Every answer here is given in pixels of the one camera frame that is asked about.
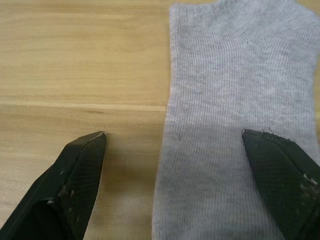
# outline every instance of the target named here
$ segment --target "wood grain surface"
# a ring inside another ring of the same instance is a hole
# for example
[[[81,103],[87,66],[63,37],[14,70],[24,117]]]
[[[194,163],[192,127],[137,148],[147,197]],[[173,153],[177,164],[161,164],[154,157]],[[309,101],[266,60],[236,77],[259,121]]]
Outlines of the wood grain surface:
[[[151,239],[173,3],[0,0],[0,226],[65,144],[103,130],[108,150],[84,239]],[[318,0],[300,3],[320,14]],[[320,67],[314,89],[320,136]]]

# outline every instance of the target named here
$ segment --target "textured black grip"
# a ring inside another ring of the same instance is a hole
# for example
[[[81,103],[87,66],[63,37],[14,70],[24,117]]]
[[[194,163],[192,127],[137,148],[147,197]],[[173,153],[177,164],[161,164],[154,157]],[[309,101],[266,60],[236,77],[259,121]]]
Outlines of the textured black grip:
[[[30,187],[0,230],[0,240],[82,240],[94,207],[105,132],[70,142]]]
[[[245,130],[246,154],[258,191],[286,240],[318,240],[320,167],[294,142]]]

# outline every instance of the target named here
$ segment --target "gray sock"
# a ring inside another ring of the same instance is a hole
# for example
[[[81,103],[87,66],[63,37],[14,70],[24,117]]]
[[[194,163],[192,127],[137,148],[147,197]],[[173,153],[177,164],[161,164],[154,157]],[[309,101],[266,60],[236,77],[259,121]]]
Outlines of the gray sock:
[[[241,132],[271,130],[319,163],[319,18],[293,0],[175,4],[170,43],[153,239],[284,239],[256,190]]]

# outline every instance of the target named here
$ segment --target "ribbed fabric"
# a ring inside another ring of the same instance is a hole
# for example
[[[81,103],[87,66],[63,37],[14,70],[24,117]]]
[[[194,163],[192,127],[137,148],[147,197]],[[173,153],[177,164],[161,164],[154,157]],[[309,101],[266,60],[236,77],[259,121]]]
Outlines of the ribbed fabric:
[[[180,3],[170,9],[170,44],[153,239],[283,240],[256,190],[241,132],[273,131],[319,163],[319,18],[293,0]]]

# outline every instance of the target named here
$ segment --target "wooden table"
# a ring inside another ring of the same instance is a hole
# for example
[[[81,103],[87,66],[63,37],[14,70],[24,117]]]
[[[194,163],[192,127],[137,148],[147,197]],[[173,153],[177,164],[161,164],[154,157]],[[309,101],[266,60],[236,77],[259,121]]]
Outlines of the wooden table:
[[[85,239],[151,239],[173,2],[0,0],[0,226],[65,144],[103,130],[109,145]],[[300,3],[320,14],[318,0]]]

